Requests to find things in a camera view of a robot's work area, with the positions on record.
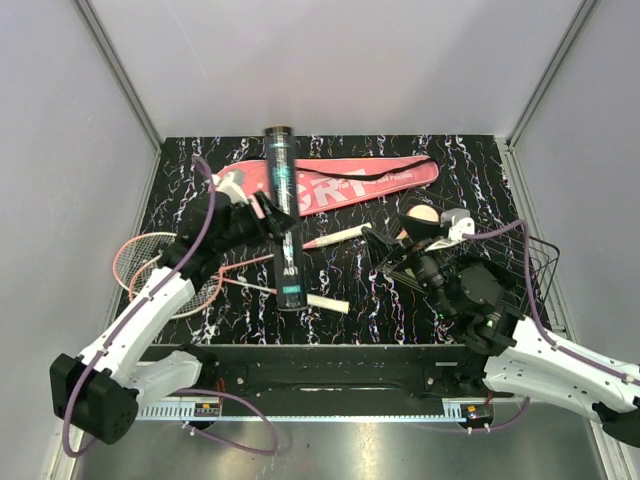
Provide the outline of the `black shuttlecock tube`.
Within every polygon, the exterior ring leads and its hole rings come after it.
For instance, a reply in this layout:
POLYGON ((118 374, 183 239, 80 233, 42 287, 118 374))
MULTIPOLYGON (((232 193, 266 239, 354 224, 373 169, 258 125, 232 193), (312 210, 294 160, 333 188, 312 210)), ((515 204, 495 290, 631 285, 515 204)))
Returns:
POLYGON ((296 184, 295 136, 291 127, 273 126, 264 131, 269 194, 283 232, 275 241, 274 274, 277 306, 300 311, 308 306, 296 184))

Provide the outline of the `pink racket white grip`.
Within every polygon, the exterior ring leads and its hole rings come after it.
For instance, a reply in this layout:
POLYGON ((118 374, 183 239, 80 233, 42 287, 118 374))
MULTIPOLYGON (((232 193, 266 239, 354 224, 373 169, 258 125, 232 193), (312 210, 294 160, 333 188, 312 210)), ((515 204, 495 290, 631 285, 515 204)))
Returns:
MULTIPOLYGON (((304 243, 303 248, 312 250, 351 240, 362 235, 361 230, 363 227, 370 226, 367 223, 317 237, 304 243)), ((133 274, 152 258, 161 257, 161 254, 175 239, 176 235, 171 232, 151 232, 126 241, 115 255, 112 263, 112 271, 116 282, 128 292, 128 285, 133 274)), ((269 243, 262 246, 237 247, 223 257, 222 267, 269 254, 272 254, 269 243)))

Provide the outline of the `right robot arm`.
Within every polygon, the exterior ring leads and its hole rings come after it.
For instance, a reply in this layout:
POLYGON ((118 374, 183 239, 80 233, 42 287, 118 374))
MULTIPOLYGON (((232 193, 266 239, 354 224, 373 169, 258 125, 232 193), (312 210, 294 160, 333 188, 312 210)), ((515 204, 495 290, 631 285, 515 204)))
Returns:
POLYGON ((518 219, 479 233, 465 209, 439 220, 404 215, 406 235, 391 238, 363 227, 374 267, 427 297, 439 320, 451 326, 455 341, 481 361, 454 371, 454 384, 466 396, 484 389, 522 395, 597 422, 606 434, 629 446, 639 444, 639 367, 604 356, 545 328, 536 307, 531 275, 524 275, 530 306, 523 313, 504 300, 515 275, 482 256, 451 249, 489 240, 516 228, 518 219))

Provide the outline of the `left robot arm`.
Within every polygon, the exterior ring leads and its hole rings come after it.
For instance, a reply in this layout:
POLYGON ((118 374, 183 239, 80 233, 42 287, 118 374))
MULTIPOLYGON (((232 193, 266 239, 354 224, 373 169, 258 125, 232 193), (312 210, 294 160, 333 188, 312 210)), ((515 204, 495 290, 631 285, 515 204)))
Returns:
POLYGON ((159 361, 138 363, 228 251, 281 240, 295 223, 263 192, 237 203, 225 194, 211 195, 208 208, 181 229, 114 323, 78 355, 61 354, 51 364, 53 411, 63 429, 76 427, 111 445, 148 405, 186 389, 208 394, 216 383, 217 358, 200 347, 184 344, 159 361))

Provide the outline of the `pink racket bag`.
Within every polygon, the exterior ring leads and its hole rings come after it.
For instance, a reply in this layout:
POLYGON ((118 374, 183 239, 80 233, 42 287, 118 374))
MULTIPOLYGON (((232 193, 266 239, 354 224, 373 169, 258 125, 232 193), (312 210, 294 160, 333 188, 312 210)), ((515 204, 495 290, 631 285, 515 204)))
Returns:
MULTIPOLYGON (((258 190, 269 194, 267 162, 245 160, 228 165, 213 175, 232 169, 244 174, 247 198, 258 190)), ((298 159, 296 183, 301 217, 328 212, 433 183, 437 163, 425 155, 387 158, 298 159)))

